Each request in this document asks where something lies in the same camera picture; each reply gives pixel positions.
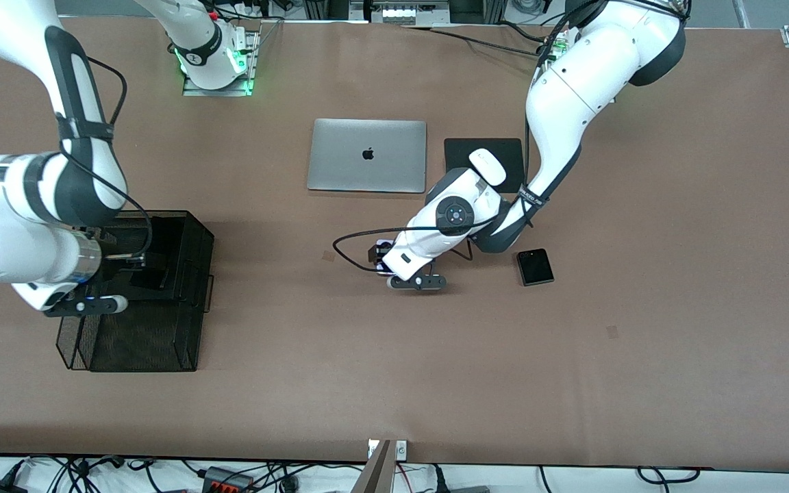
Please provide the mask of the black slab smartphone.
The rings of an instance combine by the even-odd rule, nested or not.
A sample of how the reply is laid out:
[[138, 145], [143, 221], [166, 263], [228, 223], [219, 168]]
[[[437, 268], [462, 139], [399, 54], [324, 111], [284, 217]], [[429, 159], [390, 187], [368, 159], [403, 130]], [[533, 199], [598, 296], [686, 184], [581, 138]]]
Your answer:
[[127, 263], [129, 284], [148, 290], [162, 290], [165, 287], [168, 257], [162, 253], [146, 252], [141, 258]]

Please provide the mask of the black flip phone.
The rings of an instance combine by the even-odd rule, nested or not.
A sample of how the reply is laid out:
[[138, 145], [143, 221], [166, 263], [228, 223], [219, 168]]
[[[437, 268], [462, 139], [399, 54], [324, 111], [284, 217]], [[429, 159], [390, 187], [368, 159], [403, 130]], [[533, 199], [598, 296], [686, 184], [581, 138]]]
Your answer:
[[545, 249], [521, 251], [517, 253], [516, 261], [524, 287], [553, 283], [555, 281], [555, 275]]

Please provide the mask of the black mesh two-tier tray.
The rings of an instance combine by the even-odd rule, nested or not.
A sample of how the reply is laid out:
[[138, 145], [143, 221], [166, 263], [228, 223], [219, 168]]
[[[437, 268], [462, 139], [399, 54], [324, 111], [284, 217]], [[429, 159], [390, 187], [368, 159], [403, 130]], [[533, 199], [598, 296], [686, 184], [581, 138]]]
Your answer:
[[120, 212], [107, 227], [88, 231], [100, 247], [102, 231], [146, 231], [137, 253], [108, 259], [132, 261], [148, 251], [162, 253], [168, 257], [165, 287], [138, 288], [129, 284], [129, 275], [104, 281], [100, 265], [65, 299], [119, 294], [128, 306], [116, 314], [61, 318], [56, 349], [64, 365], [91, 372], [194, 371], [215, 280], [210, 272], [213, 233], [187, 210]]

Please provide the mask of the silver closed laptop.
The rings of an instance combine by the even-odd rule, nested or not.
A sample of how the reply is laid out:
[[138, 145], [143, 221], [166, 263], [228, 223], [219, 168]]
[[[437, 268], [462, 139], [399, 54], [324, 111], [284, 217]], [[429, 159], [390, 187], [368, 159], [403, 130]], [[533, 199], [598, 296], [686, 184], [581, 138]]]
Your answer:
[[332, 192], [423, 193], [425, 121], [318, 118], [307, 187]]

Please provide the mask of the black mouse pad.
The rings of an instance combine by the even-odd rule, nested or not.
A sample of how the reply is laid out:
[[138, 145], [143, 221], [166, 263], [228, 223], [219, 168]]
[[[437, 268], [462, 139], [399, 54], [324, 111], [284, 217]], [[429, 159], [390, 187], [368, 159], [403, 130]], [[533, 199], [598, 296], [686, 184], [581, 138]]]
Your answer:
[[486, 149], [501, 163], [507, 179], [524, 178], [523, 143], [520, 138], [445, 138], [444, 162], [447, 171], [470, 166], [469, 154]]

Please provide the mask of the white computer mouse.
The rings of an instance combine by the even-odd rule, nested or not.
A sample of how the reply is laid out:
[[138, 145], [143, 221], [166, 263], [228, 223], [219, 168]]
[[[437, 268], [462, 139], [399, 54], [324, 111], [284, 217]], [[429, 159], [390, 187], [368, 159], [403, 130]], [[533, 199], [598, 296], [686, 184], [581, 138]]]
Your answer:
[[487, 149], [477, 149], [468, 159], [475, 171], [491, 186], [501, 186], [507, 179], [507, 172], [500, 160]]

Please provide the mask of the black orange power strip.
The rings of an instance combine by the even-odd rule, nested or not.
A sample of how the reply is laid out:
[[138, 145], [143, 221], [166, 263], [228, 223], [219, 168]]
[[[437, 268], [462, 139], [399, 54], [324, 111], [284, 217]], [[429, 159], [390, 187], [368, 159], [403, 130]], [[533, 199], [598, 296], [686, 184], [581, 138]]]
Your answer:
[[254, 484], [251, 475], [219, 467], [201, 469], [199, 474], [203, 478], [203, 493], [247, 493]]

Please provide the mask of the metal equipment rack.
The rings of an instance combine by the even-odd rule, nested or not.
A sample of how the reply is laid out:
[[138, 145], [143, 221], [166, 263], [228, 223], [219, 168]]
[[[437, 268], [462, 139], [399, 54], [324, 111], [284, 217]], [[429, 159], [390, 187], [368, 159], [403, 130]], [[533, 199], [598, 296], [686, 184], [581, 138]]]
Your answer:
[[307, 20], [366, 21], [401, 26], [494, 25], [508, 0], [288, 0]]

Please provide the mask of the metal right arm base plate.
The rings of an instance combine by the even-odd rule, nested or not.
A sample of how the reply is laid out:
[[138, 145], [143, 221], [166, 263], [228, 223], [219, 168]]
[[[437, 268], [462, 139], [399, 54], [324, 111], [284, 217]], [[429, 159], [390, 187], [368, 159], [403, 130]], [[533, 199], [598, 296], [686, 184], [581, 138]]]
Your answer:
[[206, 65], [192, 66], [178, 55], [184, 76], [184, 96], [250, 97], [253, 94], [260, 50], [260, 33], [238, 26], [223, 34]]

